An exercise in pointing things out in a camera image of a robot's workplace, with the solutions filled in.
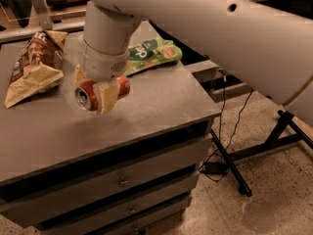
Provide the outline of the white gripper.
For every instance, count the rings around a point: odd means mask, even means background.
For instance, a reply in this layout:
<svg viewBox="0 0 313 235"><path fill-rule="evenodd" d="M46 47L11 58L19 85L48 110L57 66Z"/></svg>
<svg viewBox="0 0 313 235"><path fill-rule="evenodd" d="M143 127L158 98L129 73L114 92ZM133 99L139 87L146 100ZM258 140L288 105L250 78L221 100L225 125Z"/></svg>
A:
<svg viewBox="0 0 313 235"><path fill-rule="evenodd" d="M83 36L78 37L77 60L79 65L74 72L74 82L76 87L83 85L93 85L98 110L100 115L108 113L115 105L119 94L119 85L116 77L124 74L128 61L129 52L119 55L103 54L92 49Z"/></svg>

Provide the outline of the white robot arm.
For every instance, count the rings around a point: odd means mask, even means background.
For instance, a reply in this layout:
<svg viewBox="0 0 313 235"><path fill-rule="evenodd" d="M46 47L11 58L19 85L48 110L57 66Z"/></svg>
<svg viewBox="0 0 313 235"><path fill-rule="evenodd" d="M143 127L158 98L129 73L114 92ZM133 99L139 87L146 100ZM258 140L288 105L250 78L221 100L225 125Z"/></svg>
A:
<svg viewBox="0 0 313 235"><path fill-rule="evenodd" d="M78 61L91 79L124 72L143 20L313 125L313 21L246 0L88 0Z"/></svg>

